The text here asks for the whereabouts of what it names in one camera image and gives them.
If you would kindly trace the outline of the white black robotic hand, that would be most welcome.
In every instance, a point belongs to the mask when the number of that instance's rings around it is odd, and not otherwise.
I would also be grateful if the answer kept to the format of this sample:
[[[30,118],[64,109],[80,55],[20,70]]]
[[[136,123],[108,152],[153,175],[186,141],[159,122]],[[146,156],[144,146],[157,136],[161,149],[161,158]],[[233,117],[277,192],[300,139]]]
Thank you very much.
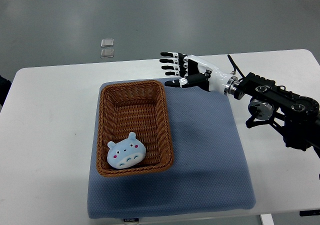
[[[207,92],[216,91],[223,95],[233,95],[237,89],[238,78],[234,74],[225,73],[214,64],[200,57],[167,51],[161,52],[160,55],[170,57],[161,58],[159,60],[161,63],[174,64],[161,66],[163,70],[172,70],[165,72],[165,75],[182,77],[166,81],[164,83],[166,87],[191,88],[198,86]]]

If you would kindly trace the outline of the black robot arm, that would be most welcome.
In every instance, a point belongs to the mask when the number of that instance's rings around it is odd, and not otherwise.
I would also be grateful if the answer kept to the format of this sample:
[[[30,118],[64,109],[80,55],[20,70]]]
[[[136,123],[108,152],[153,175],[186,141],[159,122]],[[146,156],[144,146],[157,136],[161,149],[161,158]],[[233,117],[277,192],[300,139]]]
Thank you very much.
[[[320,105],[315,99],[288,91],[274,80],[252,72],[244,75],[230,55],[230,73],[195,55],[161,52],[161,56],[165,75],[178,77],[166,81],[165,86],[199,87],[206,92],[231,95],[236,100],[248,95],[251,116],[245,122],[247,128],[270,125],[282,136],[287,148],[304,152],[313,148],[316,154],[320,153]]]

